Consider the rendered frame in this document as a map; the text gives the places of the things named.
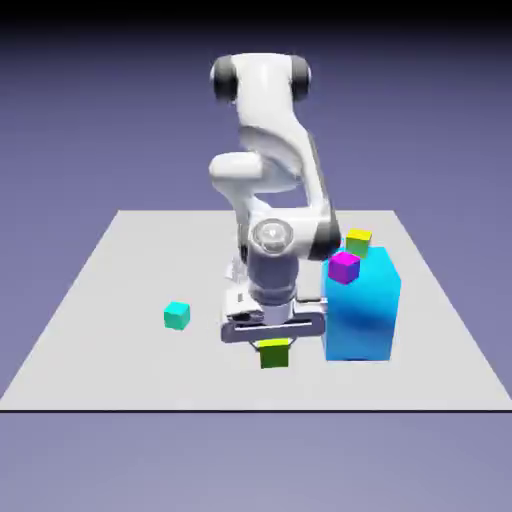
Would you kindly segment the small green cube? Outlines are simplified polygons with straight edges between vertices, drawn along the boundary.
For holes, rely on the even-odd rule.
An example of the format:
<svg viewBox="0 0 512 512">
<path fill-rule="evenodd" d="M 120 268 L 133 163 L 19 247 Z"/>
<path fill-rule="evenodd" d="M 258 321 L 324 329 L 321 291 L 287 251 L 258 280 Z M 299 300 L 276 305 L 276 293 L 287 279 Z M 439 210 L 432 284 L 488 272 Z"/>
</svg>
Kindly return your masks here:
<svg viewBox="0 0 512 512">
<path fill-rule="evenodd" d="M 258 345 L 262 369 L 282 368 L 289 365 L 289 340 L 287 338 L 263 340 Z"/>
</svg>

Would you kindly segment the small magenta cube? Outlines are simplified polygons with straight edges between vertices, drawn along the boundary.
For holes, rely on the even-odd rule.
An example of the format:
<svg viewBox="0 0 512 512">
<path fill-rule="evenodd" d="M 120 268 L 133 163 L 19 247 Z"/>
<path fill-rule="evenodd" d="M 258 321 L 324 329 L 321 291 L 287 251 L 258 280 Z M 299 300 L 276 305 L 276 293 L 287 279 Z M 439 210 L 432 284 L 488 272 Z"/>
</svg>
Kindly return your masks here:
<svg viewBox="0 0 512 512">
<path fill-rule="evenodd" d="M 340 251 L 328 262 L 328 277 L 340 284 L 348 285 L 359 277 L 360 258 L 350 252 Z"/>
</svg>

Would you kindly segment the small teal cube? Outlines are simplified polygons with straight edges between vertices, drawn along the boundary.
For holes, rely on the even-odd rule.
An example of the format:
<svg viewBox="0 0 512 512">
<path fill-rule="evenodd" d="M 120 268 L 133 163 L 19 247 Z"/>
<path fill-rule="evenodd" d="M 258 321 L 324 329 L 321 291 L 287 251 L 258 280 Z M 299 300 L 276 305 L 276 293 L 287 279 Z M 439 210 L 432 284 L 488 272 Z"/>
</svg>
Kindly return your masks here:
<svg viewBox="0 0 512 512">
<path fill-rule="evenodd" d="M 173 330 L 184 330 L 190 322 L 190 305 L 172 301 L 164 309 L 164 325 Z"/>
</svg>

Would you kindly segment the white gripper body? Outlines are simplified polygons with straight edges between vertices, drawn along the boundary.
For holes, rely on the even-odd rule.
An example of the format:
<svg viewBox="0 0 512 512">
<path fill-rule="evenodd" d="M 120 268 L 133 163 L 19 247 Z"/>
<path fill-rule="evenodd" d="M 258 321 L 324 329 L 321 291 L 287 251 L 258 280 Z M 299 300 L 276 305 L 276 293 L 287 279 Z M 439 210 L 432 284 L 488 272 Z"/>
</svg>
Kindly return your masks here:
<svg viewBox="0 0 512 512">
<path fill-rule="evenodd" d="M 263 313 L 244 312 L 224 316 L 221 340 L 225 343 L 257 342 L 277 338 L 320 336 L 325 332 L 326 321 L 322 309 L 295 311 L 283 324 L 264 324 Z"/>
</svg>

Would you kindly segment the small yellow-green cube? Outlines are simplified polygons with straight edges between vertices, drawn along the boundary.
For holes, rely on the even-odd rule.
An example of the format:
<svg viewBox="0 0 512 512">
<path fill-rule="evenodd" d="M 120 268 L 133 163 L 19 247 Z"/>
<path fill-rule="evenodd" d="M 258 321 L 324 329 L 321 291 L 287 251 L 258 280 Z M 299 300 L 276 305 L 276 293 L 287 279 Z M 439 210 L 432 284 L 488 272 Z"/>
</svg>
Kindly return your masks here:
<svg viewBox="0 0 512 512">
<path fill-rule="evenodd" d="M 371 239 L 371 231 L 351 228 L 345 237 L 345 250 L 359 258 L 366 258 Z"/>
</svg>

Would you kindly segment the large blue box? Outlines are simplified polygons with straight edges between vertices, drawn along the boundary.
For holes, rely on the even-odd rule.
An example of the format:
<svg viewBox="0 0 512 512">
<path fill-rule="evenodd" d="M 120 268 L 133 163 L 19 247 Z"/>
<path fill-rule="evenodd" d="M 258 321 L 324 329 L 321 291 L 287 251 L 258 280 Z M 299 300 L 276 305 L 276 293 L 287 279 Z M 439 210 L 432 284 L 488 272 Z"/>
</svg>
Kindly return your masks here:
<svg viewBox="0 0 512 512">
<path fill-rule="evenodd" d="M 387 252 L 369 247 L 360 259 L 359 277 L 343 285 L 328 277 L 323 263 L 322 285 L 327 298 L 322 337 L 328 361 L 390 359 L 399 305 L 401 278 Z"/>
</svg>

